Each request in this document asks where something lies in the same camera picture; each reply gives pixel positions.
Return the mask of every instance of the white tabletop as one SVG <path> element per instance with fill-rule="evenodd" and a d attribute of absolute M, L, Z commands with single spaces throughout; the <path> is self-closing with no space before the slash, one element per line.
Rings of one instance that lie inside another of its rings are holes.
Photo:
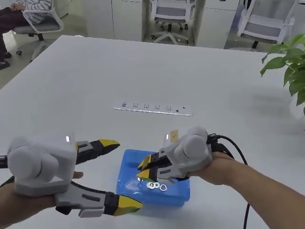
<path fill-rule="evenodd" d="M 260 77 L 263 55 L 62 36 L 0 90 L 1 152 L 16 135 L 52 130 L 115 139 L 119 149 L 77 166 L 82 185 L 115 191 L 125 149 L 159 150 L 167 131 L 202 125 L 232 138 L 260 172 L 305 193 L 304 126 L 289 113 L 284 72 Z M 117 99 L 187 105 L 194 117 L 113 110 Z M 8 177 L 2 170 L 0 182 Z M 76 210 L 67 217 L 49 209 L 12 228 L 238 229 L 245 207 L 229 187 L 191 178 L 190 201 L 163 216 L 80 219 Z M 253 210 L 248 228 L 266 228 Z"/>

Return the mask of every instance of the power outlet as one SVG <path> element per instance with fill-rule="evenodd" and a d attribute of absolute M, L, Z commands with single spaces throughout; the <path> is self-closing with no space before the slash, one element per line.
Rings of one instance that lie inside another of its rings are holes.
<path fill-rule="evenodd" d="M 156 104 L 156 103 L 141 103 L 138 101 L 116 101 L 114 107 L 115 110 L 124 111 L 137 111 L 148 112 L 165 115 L 181 115 L 181 116 L 193 116 L 191 110 L 187 106 L 169 105 L 169 104 Z"/>

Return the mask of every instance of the blue box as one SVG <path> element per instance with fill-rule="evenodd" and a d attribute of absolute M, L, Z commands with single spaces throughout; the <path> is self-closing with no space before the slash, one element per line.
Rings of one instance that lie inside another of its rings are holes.
<path fill-rule="evenodd" d="M 177 181 L 166 184 L 165 192 L 159 189 L 148 189 L 147 181 L 138 181 L 138 165 L 144 158 L 155 152 L 128 149 L 125 151 L 116 186 L 116 193 L 131 197 L 141 203 L 181 207 L 190 199 L 190 181 Z"/>

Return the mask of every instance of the hand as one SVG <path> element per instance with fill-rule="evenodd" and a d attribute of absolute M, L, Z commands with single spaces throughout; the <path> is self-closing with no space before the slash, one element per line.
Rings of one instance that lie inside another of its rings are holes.
<path fill-rule="evenodd" d="M 241 163 L 233 160 L 224 153 L 213 153 L 212 163 L 199 171 L 191 172 L 190 176 L 201 177 L 205 181 L 214 185 L 228 185 L 234 171 Z"/>
<path fill-rule="evenodd" d="M 15 6 L 13 8 L 13 10 L 20 10 L 20 11 L 24 11 L 25 10 L 25 5 L 22 5 L 22 4 L 18 4 L 18 3 L 15 3 Z"/>
<path fill-rule="evenodd" d="M 74 172 L 73 178 L 82 178 L 82 172 Z M 0 188 L 0 229 L 24 221 L 46 208 L 55 207 L 54 196 L 27 197 L 14 192 L 14 184 Z"/>
<path fill-rule="evenodd" d="M 15 10 L 16 5 L 17 5 L 17 3 L 11 4 L 10 9 L 11 9 L 11 10 Z"/>

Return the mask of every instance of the office chair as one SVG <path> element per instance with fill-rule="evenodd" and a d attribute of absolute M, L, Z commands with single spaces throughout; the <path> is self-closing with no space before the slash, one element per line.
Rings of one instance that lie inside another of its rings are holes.
<path fill-rule="evenodd" d="M 48 15 L 48 17 L 42 21 L 39 24 L 34 25 L 29 20 L 29 14 L 31 13 L 45 13 Z M 18 56 L 22 56 L 22 48 L 26 45 L 33 45 L 37 43 L 37 47 L 34 49 L 31 62 L 43 51 L 45 47 L 50 46 L 55 40 L 45 40 L 43 37 L 44 33 L 50 33 L 50 32 L 59 32 L 63 30 L 63 22 L 58 17 L 55 6 L 54 6 L 54 0 L 52 0 L 51 10 L 25 10 L 23 11 L 24 18 L 28 21 L 29 25 L 27 26 L 21 26 L 16 27 L 13 29 L 13 31 L 17 34 L 27 34 L 30 37 L 34 37 L 34 35 L 38 35 L 39 40 L 34 41 L 28 44 L 25 44 L 21 47 L 17 48 L 16 54 Z"/>
<path fill-rule="evenodd" d="M 299 0 L 245 0 L 238 25 L 238 36 L 258 42 L 283 43 L 291 35 Z"/>
<path fill-rule="evenodd" d="M 172 32 L 172 24 L 180 25 L 180 31 L 188 30 L 189 21 L 194 16 L 195 0 L 151 0 L 152 12 L 151 19 L 156 23 L 162 22 L 161 29 L 168 23 L 167 31 L 155 32 L 151 35 L 151 40 L 157 43 L 169 37 L 174 44 L 178 44 L 176 38 L 184 40 L 188 44 L 188 37 Z"/>

